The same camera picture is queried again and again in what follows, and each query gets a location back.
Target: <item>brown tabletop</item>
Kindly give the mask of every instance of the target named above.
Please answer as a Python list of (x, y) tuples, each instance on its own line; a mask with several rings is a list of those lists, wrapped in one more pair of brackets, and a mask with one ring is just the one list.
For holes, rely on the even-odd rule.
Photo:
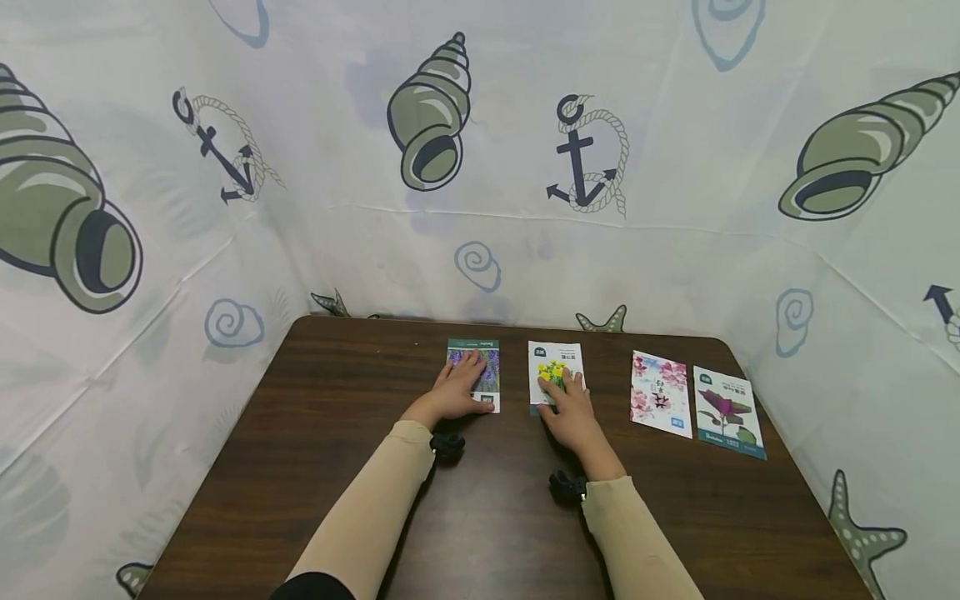
[(502, 413), (459, 425), (466, 452), (424, 485), (382, 598), (612, 597), (579, 511), (547, 487), (575, 465), (530, 416), (529, 340), (583, 345), (597, 419), (707, 600), (869, 598), (762, 407), (767, 461), (630, 422), (632, 350), (742, 377), (722, 342), (329, 317), (294, 324), (140, 598), (265, 599), (448, 338), (500, 341)]

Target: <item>left hand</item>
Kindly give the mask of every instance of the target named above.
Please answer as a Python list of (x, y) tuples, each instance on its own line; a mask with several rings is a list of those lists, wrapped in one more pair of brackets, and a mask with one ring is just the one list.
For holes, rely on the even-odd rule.
[(479, 350), (464, 352), (456, 367), (452, 361), (446, 361), (433, 389), (417, 398), (400, 420), (415, 420), (433, 431), (443, 419), (492, 413), (491, 402), (477, 402), (470, 397), (470, 388), (486, 367), (487, 361)]

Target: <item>yellow flower picture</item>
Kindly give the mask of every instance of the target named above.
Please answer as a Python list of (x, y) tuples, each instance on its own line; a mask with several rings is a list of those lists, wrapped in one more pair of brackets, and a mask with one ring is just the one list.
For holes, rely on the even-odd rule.
[(551, 360), (547, 364), (540, 363), (537, 365), (537, 373), (541, 378), (552, 381), (561, 390), (566, 391), (566, 387), (564, 386), (564, 368), (566, 368), (566, 363)]

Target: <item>black sleeve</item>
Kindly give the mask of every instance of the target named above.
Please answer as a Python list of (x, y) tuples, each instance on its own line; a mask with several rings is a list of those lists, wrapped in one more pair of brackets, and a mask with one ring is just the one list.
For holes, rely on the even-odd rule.
[(284, 582), (270, 600), (356, 600), (347, 586), (326, 573), (301, 573), (290, 581)]

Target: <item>white curtain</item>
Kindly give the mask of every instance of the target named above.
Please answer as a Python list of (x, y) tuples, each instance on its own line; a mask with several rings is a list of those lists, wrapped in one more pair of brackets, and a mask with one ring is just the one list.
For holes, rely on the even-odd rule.
[(5, 597), (136, 594), (311, 311), (720, 338), (874, 596), (960, 595), (960, 6), (0, 14)]

